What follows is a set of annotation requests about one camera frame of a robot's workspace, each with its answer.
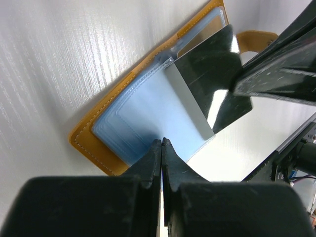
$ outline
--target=table surface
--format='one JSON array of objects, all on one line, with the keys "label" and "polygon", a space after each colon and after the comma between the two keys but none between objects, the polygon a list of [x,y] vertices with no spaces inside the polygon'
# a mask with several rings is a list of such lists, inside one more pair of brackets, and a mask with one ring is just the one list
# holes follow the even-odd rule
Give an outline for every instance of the table surface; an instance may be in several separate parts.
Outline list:
[{"label": "table surface", "polygon": [[[19,188],[42,175],[102,175],[68,144],[82,116],[206,0],[2,0],[0,224]],[[282,32],[310,0],[225,1],[236,33]],[[243,55],[247,60],[251,55]],[[254,109],[189,164],[209,180],[241,180],[315,107],[253,98]]]}]

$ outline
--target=white table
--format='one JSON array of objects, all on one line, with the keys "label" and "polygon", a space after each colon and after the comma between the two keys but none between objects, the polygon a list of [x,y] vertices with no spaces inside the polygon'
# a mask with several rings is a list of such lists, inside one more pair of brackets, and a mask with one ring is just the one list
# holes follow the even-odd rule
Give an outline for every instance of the white table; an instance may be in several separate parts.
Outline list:
[{"label": "white table", "polygon": [[[309,1],[225,4],[236,33],[280,33]],[[68,144],[69,132],[116,80],[205,2],[1,1],[0,223],[31,177],[103,174]],[[253,105],[190,160],[197,172],[209,180],[241,180],[316,112],[265,98],[254,98]]]}]

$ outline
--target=stitching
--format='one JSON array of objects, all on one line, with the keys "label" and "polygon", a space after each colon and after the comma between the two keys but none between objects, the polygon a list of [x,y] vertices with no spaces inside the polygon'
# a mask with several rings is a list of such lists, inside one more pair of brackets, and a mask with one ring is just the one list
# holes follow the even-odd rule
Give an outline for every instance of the stitching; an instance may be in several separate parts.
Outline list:
[{"label": "stitching", "polygon": [[[217,3],[214,3],[213,5],[211,5],[206,12],[199,17],[194,23],[192,23],[189,28],[187,28],[187,30],[182,33],[179,37],[182,37],[186,32],[188,32],[200,19],[202,19],[206,14],[209,13],[210,9],[217,5]],[[91,121],[100,113],[101,110],[103,110],[116,96],[117,94],[119,94],[135,77],[136,75],[143,70],[144,67],[146,67],[151,60],[156,57],[160,52],[162,52],[164,49],[168,48],[171,44],[173,44],[175,41],[178,40],[178,38],[173,39],[171,42],[169,42],[165,47],[163,47],[161,50],[159,50],[159,52],[157,54],[155,54],[153,57],[151,57],[147,63],[145,63],[145,65],[143,67],[141,67],[136,73],[135,75],[129,80],[127,81],[96,113],[95,115],[93,115],[93,117],[88,121],[88,123],[82,128],[82,130],[80,130],[80,132],[76,135],[74,142],[80,147],[82,148],[84,151],[86,151],[92,158],[94,158],[97,162],[99,162],[103,167],[105,167],[108,171],[110,171],[113,175],[115,175],[108,167],[106,167],[97,157],[95,157],[91,152],[89,152],[86,148],[84,148],[81,144],[78,143],[77,138],[80,136],[80,134],[86,129],[86,127],[91,123]]]}]

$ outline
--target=white surface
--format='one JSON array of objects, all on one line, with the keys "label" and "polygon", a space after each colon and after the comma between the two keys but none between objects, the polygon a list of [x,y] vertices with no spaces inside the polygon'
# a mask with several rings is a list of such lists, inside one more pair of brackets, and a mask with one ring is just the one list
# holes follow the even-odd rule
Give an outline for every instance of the white surface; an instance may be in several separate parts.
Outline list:
[{"label": "white surface", "polygon": [[[205,0],[0,2],[0,223],[19,188],[40,175],[101,175],[67,141],[81,117]],[[225,1],[236,33],[280,33],[309,0]],[[316,109],[253,99],[254,110],[190,164],[210,180],[240,180]]]}]

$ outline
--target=light blue fabric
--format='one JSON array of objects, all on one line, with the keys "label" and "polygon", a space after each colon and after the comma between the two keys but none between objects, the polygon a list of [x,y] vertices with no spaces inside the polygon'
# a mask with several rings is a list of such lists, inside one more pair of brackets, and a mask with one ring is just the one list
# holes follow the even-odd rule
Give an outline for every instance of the light blue fabric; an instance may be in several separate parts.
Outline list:
[{"label": "light blue fabric", "polygon": [[206,118],[176,67],[176,54],[214,17],[216,8],[171,50],[160,53],[99,116],[92,132],[128,165],[133,165],[154,139],[170,139],[184,161],[214,136]]}]

